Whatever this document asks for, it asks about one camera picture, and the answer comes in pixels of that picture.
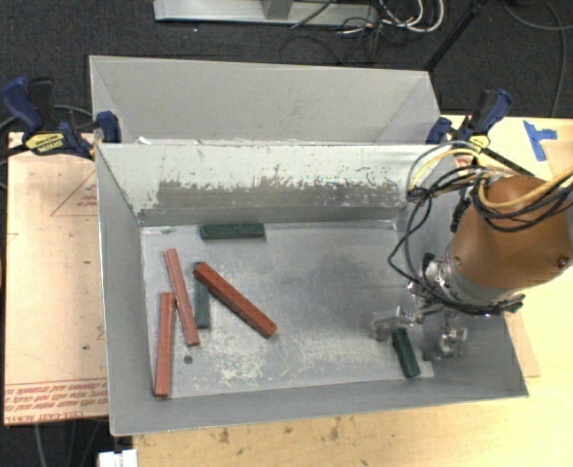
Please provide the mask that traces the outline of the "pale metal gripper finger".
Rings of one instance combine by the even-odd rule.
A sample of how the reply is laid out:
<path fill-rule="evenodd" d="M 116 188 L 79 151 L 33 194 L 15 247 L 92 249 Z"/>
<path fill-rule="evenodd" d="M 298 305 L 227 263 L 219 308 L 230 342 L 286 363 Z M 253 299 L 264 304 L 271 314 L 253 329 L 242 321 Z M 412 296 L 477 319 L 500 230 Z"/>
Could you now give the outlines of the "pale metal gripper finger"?
<path fill-rule="evenodd" d="M 414 311 L 401 305 L 388 310 L 376 311 L 371 322 L 373 337 L 376 341 L 388 341 L 395 329 L 410 327 L 414 321 Z"/>
<path fill-rule="evenodd" d="M 434 361 L 462 356 L 467 337 L 466 327 L 426 330 L 423 358 Z"/>

